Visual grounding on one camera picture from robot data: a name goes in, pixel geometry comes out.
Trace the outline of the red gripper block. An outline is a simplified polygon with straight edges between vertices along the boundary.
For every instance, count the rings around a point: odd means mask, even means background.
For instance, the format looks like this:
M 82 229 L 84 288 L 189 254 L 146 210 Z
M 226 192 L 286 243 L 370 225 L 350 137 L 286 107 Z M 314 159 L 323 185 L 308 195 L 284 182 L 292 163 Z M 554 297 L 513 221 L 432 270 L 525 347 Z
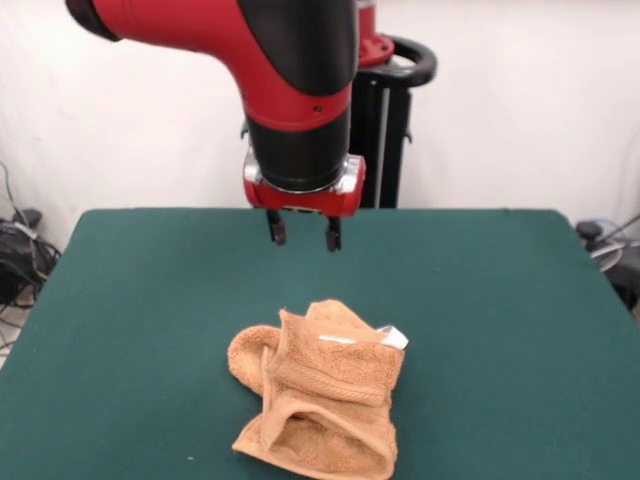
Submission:
M 271 241 L 286 244 L 286 228 L 278 210 L 315 212 L 327 218 L 325 231 L 329 252 L 342 248 L 341 219 L 350 217 L 360 206 L 366 176 L 366 163 L 362 156 L 347 155 L 341 165 L 338 179 L 328 188 L 299 193 L 278 190 L 263 178 L 252 149 L 243 166 L 243 184 L 248 202 L 266 211 Z

